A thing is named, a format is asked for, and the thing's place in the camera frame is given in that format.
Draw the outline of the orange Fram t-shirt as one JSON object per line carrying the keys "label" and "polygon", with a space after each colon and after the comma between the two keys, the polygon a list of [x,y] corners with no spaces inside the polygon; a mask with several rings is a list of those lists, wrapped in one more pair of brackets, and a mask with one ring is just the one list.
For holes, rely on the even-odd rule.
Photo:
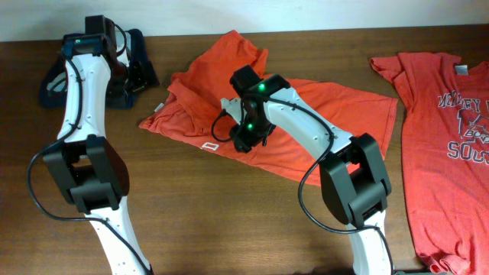
{"label": "orange Fram t-shirt", "polygon": [[164,105],[140,128],[294,181],[301,180],[327,147],[337,151],[364,133],[376,140],[382,154],[387,152],[397,113],[395,98],[306,79],[289,79],[288,89],[264,103],[266,121],[277,126],[266,145],[239,153],[231,142],[224,142],[240,118],[217,119],[222,103],[238,101],[230,84],[232,74],[249,65],[264,76],[267,58],[267,50],[237,31],[228,32],[185,73],[172,75]]}

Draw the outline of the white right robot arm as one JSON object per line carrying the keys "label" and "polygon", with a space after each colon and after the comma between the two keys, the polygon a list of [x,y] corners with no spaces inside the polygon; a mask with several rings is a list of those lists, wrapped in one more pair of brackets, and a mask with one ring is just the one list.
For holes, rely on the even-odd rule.
{"label": "white right robot arm", "polygon": [[232,74],[230,84],[238,96],[222,99],[221,104],[236,122],[230,131],[236,151],[247,153],[266,144],[275,128],[284,130],[314,159],[298,187],[301,209],[306,208],[303,187],[318,170],[322,199],[345,228],[324,225],[310,212],[308,219],[328,232],[350,237],[356,274],[392,274],[384,233],[392,187],[376,140],[368,133],[353,135],[323,118],[282,76],[263,79],[244,66]]}

